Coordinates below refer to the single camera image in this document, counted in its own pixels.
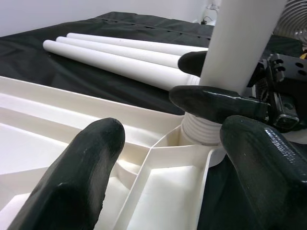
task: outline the white pipe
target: white pipe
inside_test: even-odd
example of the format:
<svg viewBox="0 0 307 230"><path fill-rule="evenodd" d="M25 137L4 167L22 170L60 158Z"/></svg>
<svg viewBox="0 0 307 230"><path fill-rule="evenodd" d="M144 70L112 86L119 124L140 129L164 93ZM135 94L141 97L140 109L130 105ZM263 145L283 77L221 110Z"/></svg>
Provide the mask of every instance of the white pipe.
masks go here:
<svg viewBox="0 0 307 230"><path fill-rule="evenodd" d="M224 0L203 65L200 85L241 94L286 2L287 0ZM195 143L218 144L220 126L186 114L181 131Z"/></svg>
<svg viewBox="0 0 307 230"><path fill-rule="evenodd" d="M192 51L207 51L208 48L196 47L196 46L183 46L183 45L175 45L169 43L159 43L159 42L148 42L148 41L140 41L140 40L131 40L124 38L116 38L116 37L103 37L103 36L95 36L95 35L87 35L87 34L74 34L69 33L67 37L76 38L81 40L107 43L117 46L126 46L137 49L145 49L151 50L160 53L173 54L173 55L184 55L188 52Z"/></svg>
<svg viewBox="0 0 307 230"><path fill-rule="evenodd" d="M46 40L45 50L143 83L170 90L177 85L197 85L199 78L179 69Z"/></svg>
<svg viewBox="0 0 307 230"><path fill-rule="evenodd" d="M91 42L91 41L85 41L69 37L58 37L56 41L73 46L79 46L83 48L106 52L109 54L115 54L127 58L152 62L173 68L178 68L178 60L180 58L180 56L178 55L159 53L150 50L136 49L131 47L116 46L106 43Z"/></svg>

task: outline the white cylindrical rod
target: white cylindrical rod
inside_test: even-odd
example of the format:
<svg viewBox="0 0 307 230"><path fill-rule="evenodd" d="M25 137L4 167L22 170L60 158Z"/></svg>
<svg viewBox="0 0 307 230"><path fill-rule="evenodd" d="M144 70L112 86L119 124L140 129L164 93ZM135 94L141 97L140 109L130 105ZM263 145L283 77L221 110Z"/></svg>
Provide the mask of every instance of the white cylindrical rod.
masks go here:
<svg viewBox="0 0 307 230"><path fill-rule="evenodd" d="M103 37L103 36L95 36L95 35L87 35L87 34L74 34L69 33L67 37L76 38L81 40L107 43L117 46L126 46L137 49L145 49L151 50L160 53L173 54L173 55L184 55L188 52L192 51L206 51L208 48L196 47L196 46L183 46L183 45L175 45L169 43L159 43L159 42L148 42L148 41L140 41L140 40L131 40L124 38L116 38L116 37Z"/></svg>
<svg viewBox="0 0 307 230"><path fill-rule="evenodd" d="M127 58L138 59L141 61L147 61L156 63L163 66L169 66L173 68L178 68L178 60L180 56L172 55L172 54L165 54L154 52L150 50L144 49L136 49L131 47L125 46L116 46L106 43L99 43L99 42L91 42L86 40L74 39L69 37L58 37L57 42L66 43L73 46L79 46L83 48L88 48L92 50L97 50L109 54L115 54Z"/></svg>
<svg viewBox="0 0 307 230"><path fill-rule="evenodd" d="M164 90L170 90L177 85L197 85L199 83L198 77L168 66L50 40L46 40L43 46L45 50L51 53L141 81Z"/></svg>
<svg viewBox="0 0 307 230"><path fill-rule="evenodd" d="M203 65L200 85L241 94L287 0L224 0Z"/></svg>

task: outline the black cloth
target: black cloth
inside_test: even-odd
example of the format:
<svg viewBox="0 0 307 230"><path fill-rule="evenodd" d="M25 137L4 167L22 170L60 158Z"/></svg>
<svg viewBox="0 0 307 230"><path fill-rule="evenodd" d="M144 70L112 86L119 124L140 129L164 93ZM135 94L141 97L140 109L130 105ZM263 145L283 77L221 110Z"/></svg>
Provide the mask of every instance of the black cloth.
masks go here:
<svg viewBox="0 0 307 230"><path fill-rule="evenodd" d="M120 103L182 115L168 92L77 61L46 52L44 40L81 33L208 47L213 27L134 13L111 12L89 20L63 23L0 38L0 75L78 92ZM272 36L263 53L299 57L302 44ZM253 229L247 200L235 170L226 157L209 169L198 230ZM242 226L236 226L236 220Z"/></svg>

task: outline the white plastic part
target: white plastic part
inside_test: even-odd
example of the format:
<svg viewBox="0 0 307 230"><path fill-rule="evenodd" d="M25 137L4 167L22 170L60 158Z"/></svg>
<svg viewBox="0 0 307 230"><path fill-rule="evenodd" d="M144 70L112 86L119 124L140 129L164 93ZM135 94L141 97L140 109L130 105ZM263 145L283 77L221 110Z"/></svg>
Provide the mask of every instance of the white plastic part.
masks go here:
<svg viewBox="0 0 307 230"><path fill-rule="evenodd" d="M74 136L106 117L123 124L126 143L95 230L196 229L208 169L225 152L180 146L183 116L5 77L0 86L1 230Z"/></svg>
<svg viewBox="0 0 307 230"><path fill-rule="evenodd" d="M151 50L160 53L173 54L179 56L184 55L188 52L208 50L208 48L196 47L196 46L183 46L183 45L175 45L169 43L148 42L148 41L131 40L124 38L116 38L116 37L95 36L88 34L69 33L67 34L67 37L93 41L93 42L113 44L117 46L126 46L137 49Z"/></svg>
<svg viewBox="0 0 307 230"><path fill-rule="evenodd" d="M197 85L199 77L186 74L179 69L162 66L128 57L108 54L46 40L44 49L71 58L73 60L131 78L163 90L170 90L177 85Z"/></svg>
<svg viewBox="0 0 307 230"><path fill-rule="evenodd" d="M115 54L127 58L133 58L141 61L147 61L163 66L178 68L178 60L180 56L154 52L144 49L136 49L131 47L116 46L111 44L91 42L69 37L58 37L57 42L66 43L73 46L79 46L92 50L97 50L109 54Z"/></svg>
<svg viewBox="0 0 307 230"><path fill-rule="evenodd" d="M206 25L213 25L213 26L215 26L215 24L216 24L216 20L213 20L213 21L207 23Z"/></svg>
<svg viewBox="0 0 307 230"><path fill-rule="evenodd" d="M307 144L307 129L283 133L283 136L289 141L293 141L299 144Z"/></svg>
<svg viewBox="0 0 307 230"><path fill-rule="evenodd" d="M241 94L286 2L287 0L223 1L202 68L200 85ZM218 127L221 125L213 125L211 121L186 114L182 132L195 143L219 143Z"/></svg>

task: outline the black rubber finger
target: black rubber finger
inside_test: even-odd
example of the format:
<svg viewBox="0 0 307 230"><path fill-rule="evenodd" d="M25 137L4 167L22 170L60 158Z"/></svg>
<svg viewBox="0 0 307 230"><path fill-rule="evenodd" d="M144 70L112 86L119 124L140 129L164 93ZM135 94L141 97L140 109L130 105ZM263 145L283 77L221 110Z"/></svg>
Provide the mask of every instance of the black rubber finger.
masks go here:
<svg viewBox="0 0 307 230"><path fill-rule="evenodd" d="M8 229L92 230L124 142L118 120L91 123L48 168Z"/></svg>
<svg viewBox="0 0 307 230"><path fill-rule="evenodd" d="M263 229L306 229L307 153L243 116L227 118L220 136Z"/></svg>
<svg viewBox="0 0 307 230"><path fill-rule="evenodd" d="M184 111L220 124L232 115L265 121L270 106L233 91L199 85L176 86L170 90L169 98Z"/></svg>
<svg viewBox="0 0 307 230"><path fill-rule="evenodd" d="M178 67L181 71L201 76L203 63L206 59L207 51L190 52L184 54L178 61Z"/></svg>

